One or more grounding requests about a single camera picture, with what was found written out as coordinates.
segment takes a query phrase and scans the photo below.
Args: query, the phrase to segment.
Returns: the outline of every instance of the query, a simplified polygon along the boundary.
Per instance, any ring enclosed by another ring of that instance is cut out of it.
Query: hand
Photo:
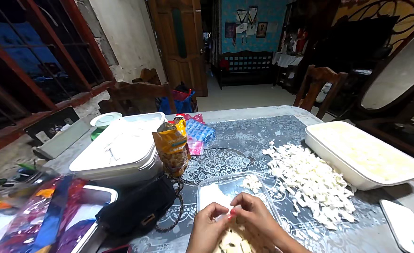
[[[221,233],[227,228],[229,221],[232,219],[232,215],[225,216],[218,221],[213,218],[228,211],[229,209],[213,202],[196,214],[187,253],[213,252]]]
[[[290,237],[289,234],[279,226],[279,223],[273,218],[260,198],[242,192],[233,199],[230,205],[241,205],[243,209],[233,208],[230,211],[230,214],[242,217],[253,224],[282,252],[310,253],[310,251]]]
[[[285,232],[258,197],[242,192],[233,199],[230,205],[241,205],[243,209],[234,208],[230,214],[243,217],[271,240],[275,239],[276,234]]]

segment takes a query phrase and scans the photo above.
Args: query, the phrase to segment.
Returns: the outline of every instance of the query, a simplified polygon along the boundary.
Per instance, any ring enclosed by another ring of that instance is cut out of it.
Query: wooden bench
[[[229,69],[220,68],[218,83],[221,89],[223,86],[274,83],[273,52],[224,53],[220,60],[229,62]]]

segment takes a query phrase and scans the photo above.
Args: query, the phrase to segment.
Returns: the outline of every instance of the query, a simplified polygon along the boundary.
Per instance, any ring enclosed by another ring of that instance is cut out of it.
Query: pink plastic bag
[[[187,144],[190,155],[202,155],[204,153],[204,142],[188,137]]]
[[[194,115],[193,117],[191,117],[188,113],[186,113],[186,114],[184,115],[184,119],[185,119],[185,121],[189,120],[190,118],[194,119],[195,121],[197,121],[197,122],[199,122],[199,123],[205,124],[204,119],[203,119],[203,114],[202,114],[202,113],[200,113],[200,114],[196,114],[196,115]]]
[[[193,117],[191,117],[188,113],[184,115],[184,119],[187,121],[189,119],[194,119],[195,121],[205,124],[203,121],[203,115],[196,114]],[[190,136],[188,136],[188,149],[190,150],[190,155],[202,155],[204,153],[204,142],[198,141]]]

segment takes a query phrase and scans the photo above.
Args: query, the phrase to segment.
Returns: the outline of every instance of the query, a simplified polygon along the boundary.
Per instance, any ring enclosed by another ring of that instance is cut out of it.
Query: picture frame
[[[224,27],[224,38],[225,39],[233,39],[235,34],[235,23],[226,22]]]
[[[268,22],[259,22],[257,25],[256,38],[266,38],[266,29],[268,28]]]

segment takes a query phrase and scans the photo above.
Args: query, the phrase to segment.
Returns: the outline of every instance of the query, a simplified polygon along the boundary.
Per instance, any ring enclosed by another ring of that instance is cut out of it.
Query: wooden door
[[[149,0],[171,87],[184,82],[197,97],[208,96],[199,0]]]

